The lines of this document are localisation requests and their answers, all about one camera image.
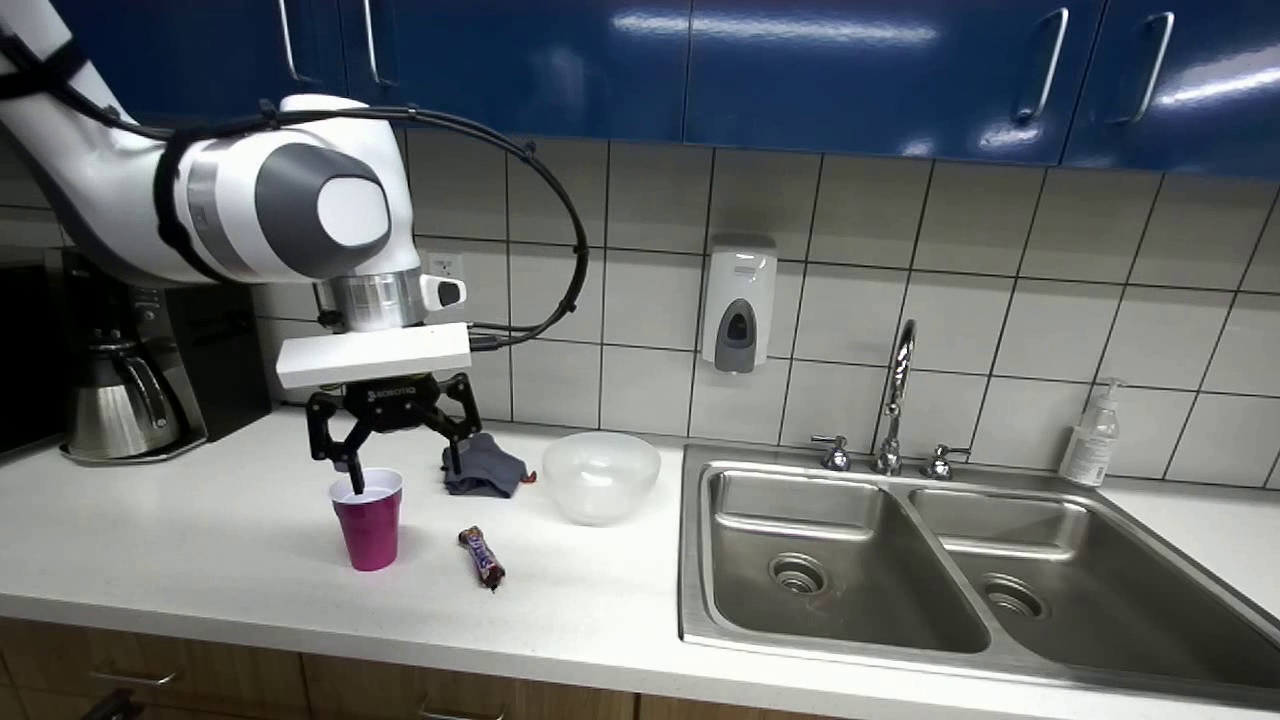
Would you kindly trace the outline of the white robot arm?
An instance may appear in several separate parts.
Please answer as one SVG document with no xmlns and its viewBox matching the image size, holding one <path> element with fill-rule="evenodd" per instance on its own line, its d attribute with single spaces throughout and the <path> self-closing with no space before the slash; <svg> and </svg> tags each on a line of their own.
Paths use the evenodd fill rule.
<svg viewBox="0 0 1280 720">
<path fill-rule="evenodd" d="M 480 429 L 470 342 L 427 318 L 403 157 L 372 103 L 292 92 L 262 125 L 156 133 L 132 125 L 52 0 L 0 0 L 0 34 L 0 125 L 93 263 L 150 287 L 332 293 L 334 327 L 275 352 L 319 462 L 356 474 L 374 433 Z"/>
</svg>

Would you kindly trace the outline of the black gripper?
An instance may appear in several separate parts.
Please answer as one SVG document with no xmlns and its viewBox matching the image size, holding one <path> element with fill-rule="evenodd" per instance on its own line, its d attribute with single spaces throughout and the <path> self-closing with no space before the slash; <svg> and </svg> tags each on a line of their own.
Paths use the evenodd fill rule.
<svg viewBox="0 0 1280 720">
<path fill-rule="evenodd" d="M 353 433 L 334 442 L 326 422 L 334 412 L 353 418 Z M 349 390 L 319 390 L 303 404 L 308 418 L 308 451 L 314 462 L 338 462 L 338 474 L 353 484 L 353 496 L 365 496 L 358 445 L 372 433 L 430 429 L 443 438 L 443 478 L 465 478 L 475 433 L 484 429 L 470 385 L 465 373 L 436 376 L 394 376 L 394 379 L 358 379 Z"/>
</svg>

